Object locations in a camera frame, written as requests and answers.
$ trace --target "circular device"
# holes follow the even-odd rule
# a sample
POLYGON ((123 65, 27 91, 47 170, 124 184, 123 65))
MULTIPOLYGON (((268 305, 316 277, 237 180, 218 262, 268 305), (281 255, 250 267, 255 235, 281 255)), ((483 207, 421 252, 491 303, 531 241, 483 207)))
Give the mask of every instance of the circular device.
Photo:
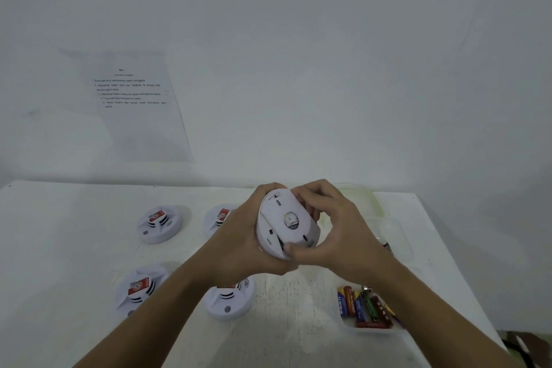
POLYGON ((238 207, 238 204, 218 204, 207 211, 203 217, 203 231, 207 237, 215 234, 217 228, 223 225, 230 213, 238 207))
POLYGON ((182 226, 178 211, 167 205, 160 205, 146 212, 138 220, 136 234, 144 243, 156 244, 173 237, 182 226))
POLYGON ((260 248, 272 256, 290 260, 286 243, 313 247, 320 239, 320 227, 289 189, 275 189, 260 203, 257 217, 260 248))
POLYGON ((255 297, 254 276, 236 285, 213 287, 203 296, 207 312, 216 320, 235 320, 249 311, 255 297))
POLYGON ((115 290, 115 312, 124 320, 140 307, 169 278, 169 271, 160 264, 145 265, 128 274, 115 290))

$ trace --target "forearm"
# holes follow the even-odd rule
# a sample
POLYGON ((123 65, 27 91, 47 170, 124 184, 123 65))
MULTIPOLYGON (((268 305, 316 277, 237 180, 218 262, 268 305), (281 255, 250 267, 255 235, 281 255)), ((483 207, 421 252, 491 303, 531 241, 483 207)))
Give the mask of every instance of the forearm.
POLYGON ((515 367, 506 351, 443 301, 408 268, 390 262, 374 285, 434 367, 515 367))
POLYGON ((192 257, 75 367, 160 367, 208 288, 192 257))

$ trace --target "hand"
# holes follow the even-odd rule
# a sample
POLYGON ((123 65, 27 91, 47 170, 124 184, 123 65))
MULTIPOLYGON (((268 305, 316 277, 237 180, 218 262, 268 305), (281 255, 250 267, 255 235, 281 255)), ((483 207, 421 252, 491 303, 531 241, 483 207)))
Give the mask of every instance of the hand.
POLYGON ((209 286, 233 285, 253 274, 283 275, 297 264, 259 249, 255 224, 260 203, 268 192, 285 188, 279 183, 259 185, 249 199, 230 213, 211 239, 192 256, 209 286))
POLYGON ((365 285, 388 272, 394 258, 372 234, 355 204, 334 185, 323 179, 293 188, 292 192, 316 221, 322 211, 333 225, 315 248, 286 244, 285 252, 294 262, 327 267, 347 281, 365 285))

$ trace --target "left hand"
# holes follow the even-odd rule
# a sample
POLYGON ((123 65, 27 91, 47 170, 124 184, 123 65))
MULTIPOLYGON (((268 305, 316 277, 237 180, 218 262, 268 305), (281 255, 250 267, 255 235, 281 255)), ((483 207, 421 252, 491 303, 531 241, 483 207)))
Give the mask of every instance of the left hand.
POLYGON ((260 203, 268 192, 278 188, 285 186, 279 183, 259 185, 190 258, 198 268, 202 268, 202 276, 208 286, 223 287, 254 274, 283 275, 297 269, 296 263, 277 259, 259 249, 255 235, 260 203))

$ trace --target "red label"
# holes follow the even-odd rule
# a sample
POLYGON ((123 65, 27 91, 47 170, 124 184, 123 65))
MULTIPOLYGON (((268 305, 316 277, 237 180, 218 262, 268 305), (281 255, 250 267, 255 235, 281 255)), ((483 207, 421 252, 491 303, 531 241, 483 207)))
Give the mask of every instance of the red label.
POLYGON ((149 220, 150 220, 149 222, 153 223, 157 218, 163 217, 164 215, 165 215, 165 213, 163 212, 163 210, 159 210, 155 214, 151 214, 149 216, 149 220))
POLYGON ((222 210, 220 210, 220 212, 218 213, 217 217, 216 217, 216 220, 217 221, 220 221, 220 222, 223 222, 224 219, 226 218, 226 216, 228 215, 228 213, 230 212, 230 210, 227 210, 225 208, 223 208, 222 210))
POLYGON ((129 295, 134 294, 135 292, 141 291, 150 286, 150 280, 148 277, 141 279, 140 281, 131 282, 129 288, 129 295))

